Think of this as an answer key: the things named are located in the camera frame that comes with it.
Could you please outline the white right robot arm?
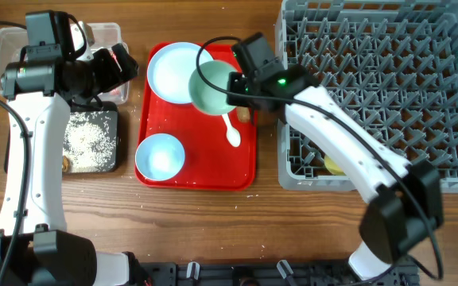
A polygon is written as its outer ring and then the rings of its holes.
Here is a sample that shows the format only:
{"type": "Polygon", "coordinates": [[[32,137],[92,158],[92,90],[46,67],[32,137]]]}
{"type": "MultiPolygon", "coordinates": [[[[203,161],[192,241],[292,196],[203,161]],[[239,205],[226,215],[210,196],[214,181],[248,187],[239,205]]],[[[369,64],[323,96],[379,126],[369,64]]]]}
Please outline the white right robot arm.
{"type": "Polygon", "coordinates": [[[444,223],[439,172],[427,160],[409,162],[382,145],[350,118],[307,68],[285,67],[262,33],[232,37],[239,71],[210,80],[211,63],[196,62],[194,74],[217,106],[248,107],[268,113],[282,110],[284,120],[313,141],[354,184],[367,209],[359,225],[362,242],[348,264],[360,284],[373,283],[429,239],[437,273],[444,266],[435,230],[444,223]]]}

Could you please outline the large light blue plate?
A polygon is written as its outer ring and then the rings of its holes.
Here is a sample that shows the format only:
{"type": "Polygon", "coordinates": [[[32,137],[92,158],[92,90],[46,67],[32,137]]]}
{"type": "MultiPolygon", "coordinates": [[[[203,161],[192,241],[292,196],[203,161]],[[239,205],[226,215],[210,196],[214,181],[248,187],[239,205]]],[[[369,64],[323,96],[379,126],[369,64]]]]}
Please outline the large light blue plate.
{"type": "Polygon", "coordinates": [[[189,104],[192,102],[188,83],[196,70],[198,44],[175,42],[167,44],[151,57],[147,67],[147,80],[151,90],[166,102],[189,104]]]}

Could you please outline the red snack wrapper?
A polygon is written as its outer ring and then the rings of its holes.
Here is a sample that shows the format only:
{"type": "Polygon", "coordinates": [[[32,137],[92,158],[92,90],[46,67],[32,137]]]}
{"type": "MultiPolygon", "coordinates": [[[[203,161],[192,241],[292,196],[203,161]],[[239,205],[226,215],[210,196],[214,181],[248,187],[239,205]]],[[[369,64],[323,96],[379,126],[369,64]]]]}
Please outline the red snack wrapper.
{"type": "MultiPolygon", "coordinates": [[[[117,62],[116,55],[114,54],[114,52],[112,50],[110,50],[110,54],[111,54],[111,57],[113,58],[113,60],[115,62],[117,62]]],[[[118,90],[117,87],[109,92],[109,95],[111,95],[111,96],[118,96],[119,94],[120,94],[120,91],[118,90]]]]}

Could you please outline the yellow plastic cup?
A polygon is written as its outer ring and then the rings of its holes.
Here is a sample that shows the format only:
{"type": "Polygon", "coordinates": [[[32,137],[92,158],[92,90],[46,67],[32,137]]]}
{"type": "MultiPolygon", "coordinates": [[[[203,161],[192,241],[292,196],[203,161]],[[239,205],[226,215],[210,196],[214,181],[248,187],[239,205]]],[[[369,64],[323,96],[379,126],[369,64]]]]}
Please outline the yellow plastic cup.
{"type": "Polygon", "coordinates": [[[324,166],[334,176],[344,176],[344,171],[327,155],[324,156],[324,166]]]}

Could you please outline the white plastic spoon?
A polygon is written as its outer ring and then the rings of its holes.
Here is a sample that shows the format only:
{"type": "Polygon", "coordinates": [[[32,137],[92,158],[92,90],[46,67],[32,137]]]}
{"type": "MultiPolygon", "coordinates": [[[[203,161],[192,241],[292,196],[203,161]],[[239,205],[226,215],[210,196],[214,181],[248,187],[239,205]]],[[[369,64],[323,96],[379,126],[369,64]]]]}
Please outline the white plastic spoon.
{"type": "Polygon", "coordinates": [[[239,147],[241,144],[241,136],[239,131],[232,126],[228,114],[223,114],[222,118],[225,126],[227,127],[226,138],[229,144],[235,148],[239,147]]]}

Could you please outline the green bowl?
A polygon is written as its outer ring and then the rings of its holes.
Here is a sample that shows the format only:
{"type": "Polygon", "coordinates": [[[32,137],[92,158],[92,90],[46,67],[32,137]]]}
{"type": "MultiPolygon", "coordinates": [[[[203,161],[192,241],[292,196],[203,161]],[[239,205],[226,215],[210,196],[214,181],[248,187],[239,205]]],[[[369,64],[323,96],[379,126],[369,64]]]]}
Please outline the green bowl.
{"type": "MultiPolygon", "coordinates": [[[[236,72],[232,65],[221,60],[203,63],[200,70],[210,83],[224,90],[227,89],[230,73],[236,72]]],[[[188,91],[192,104],[204,114],[222,115],[235,109],[235,106],[227,104],[227,95],[208,86],[197,70],[191,74],[188,91]]]]}

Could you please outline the brown carrot piece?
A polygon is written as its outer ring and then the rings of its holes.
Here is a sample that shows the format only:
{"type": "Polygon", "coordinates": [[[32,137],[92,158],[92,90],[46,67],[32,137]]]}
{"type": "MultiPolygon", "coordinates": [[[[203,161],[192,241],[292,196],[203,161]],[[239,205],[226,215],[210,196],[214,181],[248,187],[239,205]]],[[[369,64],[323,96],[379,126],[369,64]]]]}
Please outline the brown carrot piece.
{"type": "Polygon", "coordinates": [[[241,123],[248,123],[251,120],[250,109],[247,107],[236,108],[237,118],[241,123]]]}

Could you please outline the small light blue bowl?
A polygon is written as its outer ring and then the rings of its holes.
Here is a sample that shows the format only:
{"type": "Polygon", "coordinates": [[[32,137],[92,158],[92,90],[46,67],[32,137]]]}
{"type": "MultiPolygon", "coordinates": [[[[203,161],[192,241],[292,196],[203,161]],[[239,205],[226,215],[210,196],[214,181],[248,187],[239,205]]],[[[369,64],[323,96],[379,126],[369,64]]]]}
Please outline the small light blue bowl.
{"type": "Polygon", "coordinates": [[[184,166],[184,146],[171,134],[153,134],[138,145],[134,163],[137,173],[145,179],[152,181],[172,179],[184,166]]]}

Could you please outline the white rice grains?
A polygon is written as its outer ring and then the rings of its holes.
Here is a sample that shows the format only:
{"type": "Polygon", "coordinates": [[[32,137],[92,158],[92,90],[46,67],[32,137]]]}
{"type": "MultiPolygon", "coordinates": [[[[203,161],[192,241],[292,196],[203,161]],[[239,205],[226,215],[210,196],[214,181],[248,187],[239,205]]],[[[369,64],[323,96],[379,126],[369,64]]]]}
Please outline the white rice grains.
{"type": "Polygon", "coordinates": [[[115,111],[72,112],[66,127],[63,156],[69,173],[110,172],[117,155],[118,115],[115,111]]]}

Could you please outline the brown food scrap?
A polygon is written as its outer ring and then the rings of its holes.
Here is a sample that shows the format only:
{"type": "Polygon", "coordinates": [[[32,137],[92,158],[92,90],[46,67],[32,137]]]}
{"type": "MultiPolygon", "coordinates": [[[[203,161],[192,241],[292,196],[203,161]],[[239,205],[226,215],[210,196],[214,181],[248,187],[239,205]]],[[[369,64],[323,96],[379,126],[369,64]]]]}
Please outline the brown food scrap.
{"type": "Polygon", "coordinates": [[[63,156],[63,161],[62,161],[62,172],[63,173],[69,173],[72,170],[72,163],[71,161],[66,157],[63,156]]]}

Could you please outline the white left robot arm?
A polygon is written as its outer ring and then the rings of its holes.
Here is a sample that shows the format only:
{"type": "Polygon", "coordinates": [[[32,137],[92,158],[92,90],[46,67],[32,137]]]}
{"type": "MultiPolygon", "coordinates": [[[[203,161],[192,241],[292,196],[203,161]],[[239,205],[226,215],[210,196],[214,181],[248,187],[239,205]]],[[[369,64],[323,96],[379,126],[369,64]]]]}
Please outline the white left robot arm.
{"type": "Polygon", "coordinates": [[[67,231],[62,203],[63,143],[74,105],[138,75],[121,44],[83,60],[71,27],[53,10],[28,13],[28,44],[1,78],[0,106],[10,116],[5,198],[0,211],[0,285],[150,285],[130,252],[104,253],[67,231]]]}

